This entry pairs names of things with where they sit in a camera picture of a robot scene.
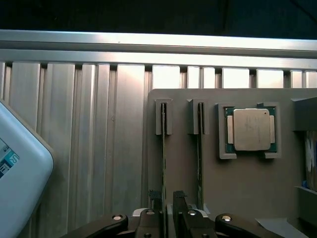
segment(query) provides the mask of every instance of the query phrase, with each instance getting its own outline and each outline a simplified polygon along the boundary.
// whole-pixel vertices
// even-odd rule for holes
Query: display screen
[[[0,178],[3,177],[17,162],[19,157],[3,140],[0,139]]]

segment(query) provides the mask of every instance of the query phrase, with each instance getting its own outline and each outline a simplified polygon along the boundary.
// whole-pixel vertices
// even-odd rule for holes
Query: vertical metal panel
[[[11,81],[11,67],[5,67],[4,75],[4,87],[2,92],[2,98],[8,103],[10,95],[10,81]]]
[[[202,86],[201,88],[215,88],[216,77],[215,70],[211,67],[204,67],[202,69]]]
[[[95,99],[94,163],[90,221],[105,213],[106,138],[109,98],[109,65],[98,65]]]
[[[0,62],[0,98],[3,97],[4,90],[4,73],[5,73],[5,63]]]
[[[180,69],[178,66],[153,66],[153,89],[180,88]]]
[[[39,237],[67,233],[74,71],[73,64],[48,64],[44,81],[41,136],[54,149],[55,158],[39,212]]]
[[[105,213],[116,213],[112,209],[112,188],[113,188],[113,150],[114,150],[114,128],[115,128],[115,101],[117,68],[110,67],[109,75],[109,97],[108,97],[108,118],[106,135],[106,175],[105,175]]]
[[[250,74],[244,68],[223,68],[222,69],[223,88],[249,88]]]
[[[79,102],[78,144],[77,148],[77,195],[75,228],[90,221],[92,178],[93,178],[93,143],[95,119],[96,66],[83,65]]]
[[[199,88],[200,83],[200,69],[199,67],[187,67],[187,88]]]
[[[305,72],[303,88],[317,88],[317,72]]]
[[[291,70],[291,87],[302,88],[303,87],[303,73],[301,71]]]
[[[144,70],[117,68],[112,209],[125,214],[141,205]]]
[[[283,88],[284,76],[282,70],[257,70],[258,88]]]
[[[13,63],[9,105],[34,130],[37,125],[39,83],[39,63]]]

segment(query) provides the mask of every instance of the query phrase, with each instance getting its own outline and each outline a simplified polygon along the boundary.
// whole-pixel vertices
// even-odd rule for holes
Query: metal bracket
[[[209,134],[209,113],[206,99],[189,100],[189,134],[198,135],[200,119],[202,120],[203,134]]]
[[[162,107],[165,108],[166,135],[172,135],[173,105],[172,99],[156,99],[156,135],[162,135]]]

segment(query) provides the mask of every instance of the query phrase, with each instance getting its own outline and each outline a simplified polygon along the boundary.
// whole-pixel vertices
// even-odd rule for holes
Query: silver bolt head
[[[195,216],[195,215],[196,215],[196,211],[194,211],[194,210],[189,210],[189,211],[188,211],[188,214],[191,215],[191,216]]]
[[[223,216],[221,219],[223,219],[226,222],[230,222],[232,220],[229,216]]]

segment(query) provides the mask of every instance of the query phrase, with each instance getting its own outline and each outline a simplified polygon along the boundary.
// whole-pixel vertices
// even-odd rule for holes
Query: vertical slot
[[[291,82],[291,72],[290,71],[283,71],[283,86],[284,88],[291,88],[292,82]]]
[[[4,70],[5,72],[2,86],[2,99],[5,102],[9,103],[12,64],[7,63],[4,67]]]
[[[5,81],[5,63],[0,62],[0,98],[3,99]]]
[[[118,212],[112,207],[113,200],[113,166],[114,166],[114,129],[116,95],[118,81],[118,66],[109,66],[109,96],[108,96],[108,115],[107,115],[107,135],[106,135],[106,175],[105,175],[105,214]]]

